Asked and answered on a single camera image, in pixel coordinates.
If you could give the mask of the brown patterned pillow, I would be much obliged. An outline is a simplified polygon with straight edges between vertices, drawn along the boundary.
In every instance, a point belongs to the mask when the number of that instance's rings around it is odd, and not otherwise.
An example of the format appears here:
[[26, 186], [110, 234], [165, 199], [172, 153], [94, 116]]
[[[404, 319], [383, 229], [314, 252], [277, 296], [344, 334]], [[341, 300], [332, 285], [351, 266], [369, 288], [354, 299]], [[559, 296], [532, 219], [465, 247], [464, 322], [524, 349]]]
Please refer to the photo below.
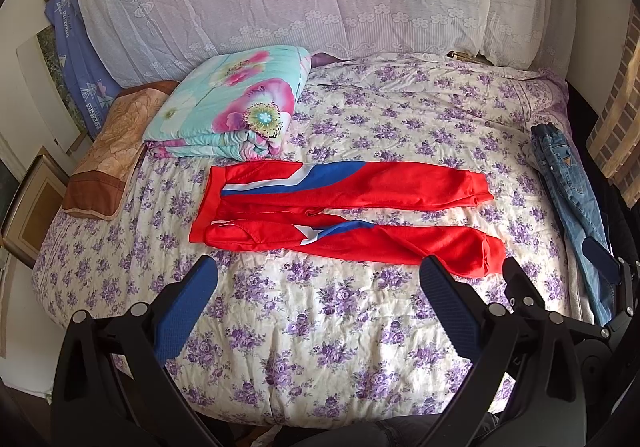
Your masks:
[[119, 215], [134, 168], [144, 154], [143, 133], [177, 85], [157, 81], [118, 94], [102, 130], [68, 181], [64, 213], [104, 221]]

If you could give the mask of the blue denim jeans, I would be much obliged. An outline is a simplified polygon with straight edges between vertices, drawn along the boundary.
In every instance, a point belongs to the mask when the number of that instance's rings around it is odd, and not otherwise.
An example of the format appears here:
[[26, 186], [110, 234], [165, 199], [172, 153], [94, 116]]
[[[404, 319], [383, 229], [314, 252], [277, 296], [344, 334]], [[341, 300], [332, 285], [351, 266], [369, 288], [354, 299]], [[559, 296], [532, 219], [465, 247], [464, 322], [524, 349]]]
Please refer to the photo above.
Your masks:
[[574, 292], [580, 302], [589, 303], [593, 321], [605, 325], [613, 317], [614, 283], [600, 274], [582, 252], [582, 243], [588, 237], [603, 247], [608, 244], [588, 176], [574, 146], [553, 124], [533, 126], [530, 144], [582, 277], [582, 286]]

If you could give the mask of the checkered curtain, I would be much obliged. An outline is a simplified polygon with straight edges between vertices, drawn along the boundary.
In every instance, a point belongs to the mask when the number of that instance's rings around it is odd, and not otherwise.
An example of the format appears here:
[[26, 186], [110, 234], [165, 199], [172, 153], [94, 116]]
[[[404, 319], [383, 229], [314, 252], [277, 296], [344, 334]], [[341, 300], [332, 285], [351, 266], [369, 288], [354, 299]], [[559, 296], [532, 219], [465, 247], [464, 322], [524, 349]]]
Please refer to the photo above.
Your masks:
[[640, 193], [639, 29], [634, 6], [610, 96], [587, 140], [594, 163], [618, 188], [628, 208], [639, 201]]

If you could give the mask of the red track pants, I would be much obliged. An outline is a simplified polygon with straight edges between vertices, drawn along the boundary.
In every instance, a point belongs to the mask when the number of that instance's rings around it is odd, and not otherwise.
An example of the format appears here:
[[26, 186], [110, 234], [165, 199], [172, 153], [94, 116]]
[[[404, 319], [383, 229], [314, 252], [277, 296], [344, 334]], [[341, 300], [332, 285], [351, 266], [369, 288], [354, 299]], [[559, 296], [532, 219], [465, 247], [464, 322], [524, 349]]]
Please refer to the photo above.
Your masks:
[[231, 252], [288, 250], [352, 262], [499, 273], [503, 242], [469, 226], [382, 224], [363, 213], [437, 212], [491, 201], [485, 175], [411, 161], [305, 164], [262, 160], [213, 167], [189, 239]]

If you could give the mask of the blue patterned cushion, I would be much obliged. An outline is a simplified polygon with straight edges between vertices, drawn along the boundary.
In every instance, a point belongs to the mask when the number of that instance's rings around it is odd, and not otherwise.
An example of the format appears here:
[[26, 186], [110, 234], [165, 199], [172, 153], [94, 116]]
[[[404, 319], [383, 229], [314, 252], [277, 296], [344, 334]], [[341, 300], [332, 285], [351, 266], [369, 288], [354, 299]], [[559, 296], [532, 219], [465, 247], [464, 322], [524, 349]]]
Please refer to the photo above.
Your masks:
[[44, 12], [54, 29], [55, 51], [66, 89], [89, 135], [96, 137], [122, 88], [91, 44], [78, 0], [47, 0]]

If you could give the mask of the folded teal floral comforter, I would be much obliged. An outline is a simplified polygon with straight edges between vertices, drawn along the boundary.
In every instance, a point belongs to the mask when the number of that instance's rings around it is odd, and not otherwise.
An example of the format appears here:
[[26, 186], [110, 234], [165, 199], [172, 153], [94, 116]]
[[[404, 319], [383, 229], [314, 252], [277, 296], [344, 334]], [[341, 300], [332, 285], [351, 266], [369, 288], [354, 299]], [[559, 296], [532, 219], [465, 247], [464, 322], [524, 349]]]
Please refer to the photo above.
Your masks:
[[276, 156], [306, 85], [306, 48], [273, 45], [209, 58], [174, 89], [143, 134], [169, 157]]

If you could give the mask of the gold picture frame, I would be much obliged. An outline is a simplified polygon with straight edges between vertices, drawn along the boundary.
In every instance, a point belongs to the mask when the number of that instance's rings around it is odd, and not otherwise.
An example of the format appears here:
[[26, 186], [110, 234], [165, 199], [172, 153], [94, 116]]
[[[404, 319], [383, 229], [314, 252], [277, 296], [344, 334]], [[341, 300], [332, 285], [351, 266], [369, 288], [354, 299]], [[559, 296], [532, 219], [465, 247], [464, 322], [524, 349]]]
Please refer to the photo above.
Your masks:
[[41, 148], [26, 171], [1, 223], [1, 245], [34, 268], [49, 227], [62, 206], [70, 177]]

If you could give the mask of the purple floral bed quilt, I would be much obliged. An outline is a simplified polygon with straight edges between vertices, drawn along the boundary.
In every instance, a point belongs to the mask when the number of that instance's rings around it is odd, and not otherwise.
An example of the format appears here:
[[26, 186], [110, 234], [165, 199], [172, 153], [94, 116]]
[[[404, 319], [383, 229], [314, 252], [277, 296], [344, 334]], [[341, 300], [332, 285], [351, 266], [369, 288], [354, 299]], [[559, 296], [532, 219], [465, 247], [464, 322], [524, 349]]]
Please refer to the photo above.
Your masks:
[[303, 207], [326, 228], [238, 216], [235, 243], [192, 238], [213, 158], [146, 155], [109, 221], [58, 212], [32, 272], [43, 309], [59, 325], [75, 311], [122, 314], [180, 281], [202, 256], [217, 287], [169, 375], [209, 417], [292, 427], [440, 412], [469, 370], [419, 285], [420, 255], [384, 254], [391, 230], [461, 231], [445, 263], [486, 302], [506, 304], [494, 243], [518, 261], [550, 311], [593, 321], [582, 272], [530, 146], [532, 129], [567, 131], [568, 89], [550, 71], [387, 54], [314, 69], [282, 148], [296, 169], [415, 162], [486, 178], [490, 199], [451, 209]]

